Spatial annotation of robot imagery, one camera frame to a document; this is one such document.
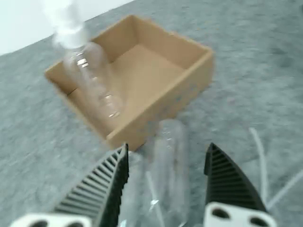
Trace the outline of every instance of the bottle cap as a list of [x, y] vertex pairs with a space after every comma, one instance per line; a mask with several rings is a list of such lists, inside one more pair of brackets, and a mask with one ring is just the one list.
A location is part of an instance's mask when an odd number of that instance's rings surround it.
[[45, 0], [45, 14], [64, 48], [79, 48], [89, 41], [89, 35], [73, 0]]

